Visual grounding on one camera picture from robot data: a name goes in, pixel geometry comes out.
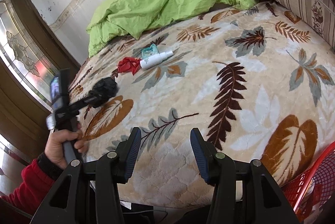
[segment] cable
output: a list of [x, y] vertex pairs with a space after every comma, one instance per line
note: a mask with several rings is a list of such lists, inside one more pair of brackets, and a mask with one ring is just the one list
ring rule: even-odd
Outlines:
[[163, 211], [163, 210], [145, 210], [145, 211], [139, 211], [139, 212], [129, 212], [129, 213], [123, 213], [124, 215], [132, 215], [132, 214], [140, 214], [140, 213], [146, 213], [146, 212], [163, 212], [165, 213], [164, 217], [159, 221], [157, 222], [156, 224], [159, 224], [161, 223], [164, 219], [166, 219], [166, 217], [168, 216], [168, 212], [166, 211]]

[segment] decorative glass pattern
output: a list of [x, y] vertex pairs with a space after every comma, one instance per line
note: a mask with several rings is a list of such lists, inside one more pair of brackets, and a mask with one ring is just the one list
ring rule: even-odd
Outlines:
[[0, 0], [0, 50], [20, 84], [51, 111], [50, 82], [57, 69], [30, 37], [10, 0]]

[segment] black cuff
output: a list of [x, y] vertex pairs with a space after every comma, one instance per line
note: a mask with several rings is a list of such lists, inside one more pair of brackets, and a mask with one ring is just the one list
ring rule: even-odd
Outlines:
[[56, 166], [48, 159], [44, 152], [38, 156], [37, 164], [39, 165], [40, 169], [53, 180], [57, 180], [63, 172], [61, 168]]

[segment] silver screw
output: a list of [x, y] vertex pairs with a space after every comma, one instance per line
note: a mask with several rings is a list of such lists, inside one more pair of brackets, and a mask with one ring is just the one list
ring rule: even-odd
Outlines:
[[252, 161], [252, 164], [254, 165], [254, 166], [261, 166], [262, 165], [262, 162], [260, 161], [260, 160], [253, 160]]
[[71, 162], [71, 166], [78, 166], [80, 164], [80, 161], [75, 159]]
[[111, 151], [111, 152], [109, 152], [109, 153], [107, 154], [107, 157], [112, 159], [112, 158], [115, 158], [116, 155], [117, 155], [116, 152]]
[[223, 159], [224, 157], [226, 157], [226, 155], [222, 152], [217, 152], [215, 154], [215, 157], [218, 158], [218, 159]]

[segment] bedspread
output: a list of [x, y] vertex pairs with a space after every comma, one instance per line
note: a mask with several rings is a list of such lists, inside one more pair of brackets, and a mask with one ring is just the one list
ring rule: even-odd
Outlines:
[[[124, 57], [151, 43], [174, 55], [134, 76], [118, 74]], [[79, 120], [96, 160], [142, 130], [133, 176], [120, 199], [147, 205], [209, 204], [213, 187], [200, 177], [190, 145], [198, 127], [232, 159], [261, 159], [283, 185], [335, 140], [335, 56], [318, 34], [275, 3], [227, 8], [149, 31], [137, 41], [113, 39], [81, 69], [70, 87], [82, 98], [111, 76], [118, 94], [86, 108]], [[238, 185], [237, 198], [241, 197]]]

